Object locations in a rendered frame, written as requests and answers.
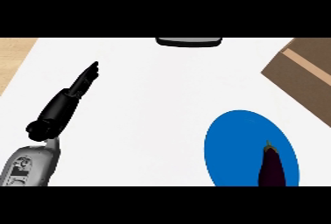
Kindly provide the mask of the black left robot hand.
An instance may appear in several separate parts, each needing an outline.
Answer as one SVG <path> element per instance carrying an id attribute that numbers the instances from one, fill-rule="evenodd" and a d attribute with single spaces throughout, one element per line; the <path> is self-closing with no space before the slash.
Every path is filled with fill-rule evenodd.
<path id="1" fill-rule="evenodd" d="M 27 125 L 25 131 L 34 141 L 45 141 L 59 136 L 74 115 L 79 101 L 99 77 L 99 63 L 95 62 L 77 77 L 70 88 L 64 88 L 48 103 L 39 118 Z"/>

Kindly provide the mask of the blue plate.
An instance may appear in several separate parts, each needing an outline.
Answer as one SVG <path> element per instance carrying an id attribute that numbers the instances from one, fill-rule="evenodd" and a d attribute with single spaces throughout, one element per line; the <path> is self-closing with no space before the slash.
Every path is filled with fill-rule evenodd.
<path id="1" fill-rule="evenodd" d="M 216 186 L 259 186 L 265 146 L 274 146 L 287 186 L 299 186 L 296 151 L 284 132 L 257 113 L 234 110 L 212 123 L 204 140 L 204 160 Z"/>

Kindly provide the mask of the brown cardboard box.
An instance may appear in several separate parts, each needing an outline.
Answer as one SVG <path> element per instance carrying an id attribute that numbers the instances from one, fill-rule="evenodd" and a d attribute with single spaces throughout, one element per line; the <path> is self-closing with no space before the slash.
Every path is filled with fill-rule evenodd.
<path id="1" fill-rule="evenodd" d="M 331 127 L 331 38 L 294 38 L 262 74 Z"/>

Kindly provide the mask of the black and grey appliance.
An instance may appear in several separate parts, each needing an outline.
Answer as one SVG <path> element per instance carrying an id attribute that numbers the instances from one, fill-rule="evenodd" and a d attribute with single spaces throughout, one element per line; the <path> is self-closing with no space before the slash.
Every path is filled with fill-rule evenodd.
<path id="1" fill-rule="evenodd" d="M 222 43 L 222 38 L 156 38 L 161 46 L 176 47 L 215 47 Z"/>

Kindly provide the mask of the dark purple eggplant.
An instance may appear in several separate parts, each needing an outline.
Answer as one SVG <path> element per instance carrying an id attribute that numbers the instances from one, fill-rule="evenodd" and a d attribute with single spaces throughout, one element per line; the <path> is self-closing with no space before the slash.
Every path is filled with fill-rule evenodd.
<path id="1" fill-rule="evenodd" d="M 259 186 L 286 186 L 286 172 L 280 153 L 271 142 L 263 147 L 263 163 L 259 172 Z"/>

